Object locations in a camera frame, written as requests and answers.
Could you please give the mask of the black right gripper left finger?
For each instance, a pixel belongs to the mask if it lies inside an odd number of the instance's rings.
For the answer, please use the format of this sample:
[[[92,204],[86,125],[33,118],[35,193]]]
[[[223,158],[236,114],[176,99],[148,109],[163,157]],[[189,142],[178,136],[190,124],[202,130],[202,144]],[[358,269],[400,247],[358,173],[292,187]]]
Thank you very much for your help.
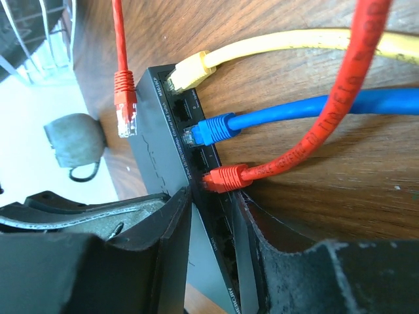
[[[89,233],[1,233],[1,312],[182,313],[191,190],[169,197],[110,240]]]

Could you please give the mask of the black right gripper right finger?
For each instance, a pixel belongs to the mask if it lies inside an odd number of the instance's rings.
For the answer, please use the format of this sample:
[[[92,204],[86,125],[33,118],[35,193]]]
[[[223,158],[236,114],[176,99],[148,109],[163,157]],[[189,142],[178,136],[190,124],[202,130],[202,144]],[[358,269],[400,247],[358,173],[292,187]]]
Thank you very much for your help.
[[[417,313],[416,240],[314,241],[232,194],[242,313]]]

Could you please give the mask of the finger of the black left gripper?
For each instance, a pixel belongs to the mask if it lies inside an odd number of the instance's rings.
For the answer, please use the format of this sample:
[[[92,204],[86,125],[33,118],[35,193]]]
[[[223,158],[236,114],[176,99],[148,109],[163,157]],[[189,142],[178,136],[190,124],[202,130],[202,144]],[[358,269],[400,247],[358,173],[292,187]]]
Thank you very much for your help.
[[[129,230],[163,207],[164,193],[110,203],[85,204],[51,191],[1,207],[1,233],[89,233],[104,240]]]

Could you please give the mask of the black network switch box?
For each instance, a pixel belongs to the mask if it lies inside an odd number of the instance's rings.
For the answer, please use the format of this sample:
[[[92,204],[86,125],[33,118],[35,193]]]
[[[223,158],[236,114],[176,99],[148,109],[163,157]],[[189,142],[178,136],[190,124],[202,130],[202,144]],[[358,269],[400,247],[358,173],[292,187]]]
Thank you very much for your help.
[[[145,70],[137,86],[137,133],[129,138],[147,191],[192,193],[187,281],[229,313],[262,313],[263,290],[238,191],[207,191],[202,177],[219,167],[214,145],[192,147],[184,131],[204,118],[195,90],[175,95],[166,87],[172,65]]]

